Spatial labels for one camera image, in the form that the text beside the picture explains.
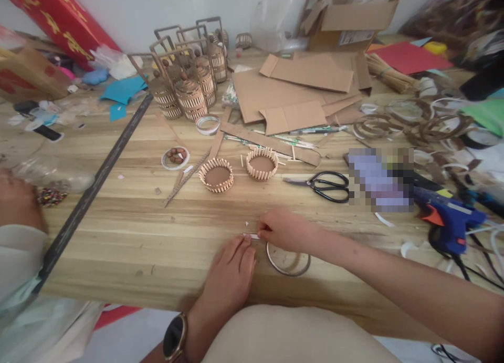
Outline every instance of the person's left hand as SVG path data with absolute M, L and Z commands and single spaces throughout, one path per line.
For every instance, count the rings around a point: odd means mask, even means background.
M 256 265 L 250 241 L 250 235 L 236 236 L 215 256 L 203 293 L 187 314 L 188 361 L 201 361 L 218 332 L 243 308 Z

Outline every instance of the hand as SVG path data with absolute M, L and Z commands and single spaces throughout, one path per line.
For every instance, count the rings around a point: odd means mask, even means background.
M 222 327 L 243 308 L 250 292 L 256 261 L 250 235 L 239 235 L 217 253 L 203 294 L 187 314 L 185 355 L 201 361 Z
M 259 218 L 257 235 L 276 247 L 294 253 L 308 253 L 322 227 L 288 209 L 272 209 Z

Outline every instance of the black metal ruler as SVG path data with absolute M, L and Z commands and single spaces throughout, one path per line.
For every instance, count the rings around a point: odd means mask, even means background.
M 65 247 L 68 245 L 68 242 L 70 242 L 73 233 L 75 232 L 80 222 L 86 215 L 86 212 L 88 211 L 93 200 L 96 198 L 96 195 L 100 191 L 101 186 L 105 182 L 105 179 L 107 179 L 107 177 L 109 176 L 110 171 L 116 164 L 117 159 L 119 158 L 122 151 L 124 150 L 124 147 L 130 140 L 131 135 L 133 134 L 133 132 L 135 132 L 135 129 L 140 123 L 140 120 L 142 120 L 142 117 L 147 111 L 149 105 L 151 104 L 151 101 L 152 101 L 152 94 L 147 94 L 145 99 L 142 101 L 142 103 L 134 113 L 133 117 L 131 118 L 126 128 L 122 131 L 121 136 L 119 136 L 119 139 L 117 139 L 114 147 L 112 148 L 109 155 L 101 165 L 100 169 L 98 170 L 94 180 L 95 182 L 90 188 L 88 188 L 84 192 L 79 202 L 75 206 L 74 210 L 72 211 L 72 213 L 66 220 L 65 224 L 59 231 L 58 235 L 52 242 L 49 250 L 44 256 L 44 264 L 38 274 L 40 278 L 40 283 L 34 288 L 33 293 L 35 294 L 39 293 L 41 288 L 45 284 L 47 278 L 49 277 L 49 274 L 51 273 L 54 266 L 58 262 L 58 259 L 61 257 L 63 250 L 65 250 Z

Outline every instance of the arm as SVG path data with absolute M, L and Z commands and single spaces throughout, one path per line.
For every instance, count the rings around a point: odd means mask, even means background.
M 437 269 L 362 245 L 294 215 L 272 210 L 259 237 L 341 266 L 455 346 L 487 361 L 501 361 L 504 298 Z

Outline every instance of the red paper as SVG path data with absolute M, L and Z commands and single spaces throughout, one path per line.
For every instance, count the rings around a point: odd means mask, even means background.
M 424 48 L 419 48 L 409 42 L 388 45 L 375 49 L 373 53 L 379 55 L 387 64 L 397 71 L 410 75 L 430 69 L 448 69 L 453 66 L 443 57 L 433 55 Z

